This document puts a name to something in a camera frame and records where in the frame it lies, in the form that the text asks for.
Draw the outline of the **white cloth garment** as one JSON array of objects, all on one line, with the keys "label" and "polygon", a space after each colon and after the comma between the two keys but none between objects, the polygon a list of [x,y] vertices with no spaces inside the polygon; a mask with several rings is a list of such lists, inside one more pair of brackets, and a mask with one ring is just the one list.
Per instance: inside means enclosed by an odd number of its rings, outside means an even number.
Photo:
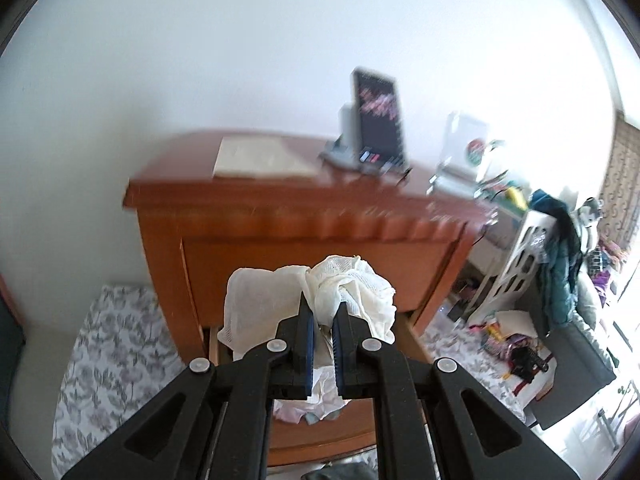
[{"label": "white cloth garment", "polygon": [[362,318],[370,334],[395,341],[395,289],[359,257],[332,255],[315,266],[282,266],[274,271],[235,270],[224,297],[219,342],[239,359],[251,348],[276,336],[279,323],[298,313],[305,300],[319,328],[332,326],[340,304]]}]

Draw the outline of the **white grey clothes in drawer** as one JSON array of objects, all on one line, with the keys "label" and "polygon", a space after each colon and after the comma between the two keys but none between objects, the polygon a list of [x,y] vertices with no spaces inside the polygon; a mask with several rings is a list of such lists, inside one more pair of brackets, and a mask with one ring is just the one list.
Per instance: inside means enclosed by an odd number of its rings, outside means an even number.
[{"label": "white grey clothes in drawer", "polygon": [[275,400],[273,416],[288,424],[315,424],[340,412],[349,400],[343,399],[337,390],[333,365],[314,369],[311,395],[306,400]]}]

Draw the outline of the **open wooden drawer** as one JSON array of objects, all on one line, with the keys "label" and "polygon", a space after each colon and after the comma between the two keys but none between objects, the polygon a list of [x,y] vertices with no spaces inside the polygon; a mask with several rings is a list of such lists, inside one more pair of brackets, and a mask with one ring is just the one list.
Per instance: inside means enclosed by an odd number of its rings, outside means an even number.
[{"label": "open wooden drawer", "polygon": [[376,443],[373,402],[343,401],[325,366],[312,396],[305,401],[278,401],[270,427],[268,465],[325,463],[354,455]]}]

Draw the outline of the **colourful toy pile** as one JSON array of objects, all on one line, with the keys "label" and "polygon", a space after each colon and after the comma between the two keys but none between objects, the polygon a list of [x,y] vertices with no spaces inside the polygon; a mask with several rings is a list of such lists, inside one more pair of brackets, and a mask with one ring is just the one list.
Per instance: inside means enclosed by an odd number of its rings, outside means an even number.
[{"label": "colourful toy pile", "polygon": [[480,336],[480,348],[506,363],[509,374],[531,384],[539,373],[547,373],[550,365],[538,351],[538,337],[507,330],[496,318],[472,324],[469,330]]}]

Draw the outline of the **floral grey white blanket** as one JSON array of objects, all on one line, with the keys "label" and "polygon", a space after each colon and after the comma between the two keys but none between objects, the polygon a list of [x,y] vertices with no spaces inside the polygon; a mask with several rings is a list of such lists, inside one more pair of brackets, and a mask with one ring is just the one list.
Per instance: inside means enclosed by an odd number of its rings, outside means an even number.
[{"label": "floral grey white blanket", "polygon": [[184,370],[149,286],[105,285],[73,345],[56,404],[59,479]]}]

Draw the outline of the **white decorative shelf rack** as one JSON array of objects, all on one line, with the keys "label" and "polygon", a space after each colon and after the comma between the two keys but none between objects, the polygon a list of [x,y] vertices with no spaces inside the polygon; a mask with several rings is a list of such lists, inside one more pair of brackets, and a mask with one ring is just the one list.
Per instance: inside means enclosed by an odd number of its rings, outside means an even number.
[{"label": "white decorative shelf rack", "polygon": [[544,242],[555,220],[542,212],[514,214],[499,206],[496,221],[473,246],[463,271],[477,284],[463,317],[480,324],[488,314],[509,310],[533,281],[544,258]]}]

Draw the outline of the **wooden dresser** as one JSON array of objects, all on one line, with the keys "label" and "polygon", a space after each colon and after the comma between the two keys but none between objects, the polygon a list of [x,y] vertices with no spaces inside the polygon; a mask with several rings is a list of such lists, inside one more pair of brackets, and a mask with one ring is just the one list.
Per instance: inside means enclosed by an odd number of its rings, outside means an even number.
[{"label": "wooden dresser", "polygon": [[172,339],[190,361],[224,360],[216,333],[239,268],[314,266],[358,256],[395,289],[399,349],[422,361],[418,338],[442,305],[495,209],[430,188],[431,171],[370,177],[330,166],[323,141],[284,146],[311,178],[221,178],[224,130],[179,136],[128,183],[122,203],[138,217],[146,263]]}]

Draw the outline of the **paper sheet on dresser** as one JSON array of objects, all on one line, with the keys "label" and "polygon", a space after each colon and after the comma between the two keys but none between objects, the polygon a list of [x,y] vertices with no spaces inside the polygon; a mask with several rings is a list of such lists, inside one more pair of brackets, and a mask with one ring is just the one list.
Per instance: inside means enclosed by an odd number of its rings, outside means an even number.
[{"label": "paper sheet on dresser", "polygon": [[213,168],[220,178],[314,178],[318,169],[274,136],[224,136]]}]

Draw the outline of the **teal hanging jacket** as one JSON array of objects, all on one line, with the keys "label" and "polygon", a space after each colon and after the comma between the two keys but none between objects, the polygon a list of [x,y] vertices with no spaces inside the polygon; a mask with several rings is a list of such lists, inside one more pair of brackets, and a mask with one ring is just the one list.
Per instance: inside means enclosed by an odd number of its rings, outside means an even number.
[{"label": "teal hanging jacket", "polygon": [[531,210],[555,220],[544,242],[547,255],[537,271],[536,283],[549,330],[567,326],[577,304],[577,278],[582,265],[582,245],[567,206],[543,190],[533,192]]}]

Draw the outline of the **phone on stand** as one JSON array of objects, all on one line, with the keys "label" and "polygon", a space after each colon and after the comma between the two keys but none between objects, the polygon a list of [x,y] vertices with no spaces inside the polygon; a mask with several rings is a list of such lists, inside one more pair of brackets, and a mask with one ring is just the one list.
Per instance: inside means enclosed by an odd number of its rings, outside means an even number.
[{"label": "phone on stand", "polygon": [[341,134],[328,142],[320,158],[335,168],[370,176],[397,174],[405,179],[411,171],[396,80],[374,70],[352,71],[354,97],[340,110]]}]

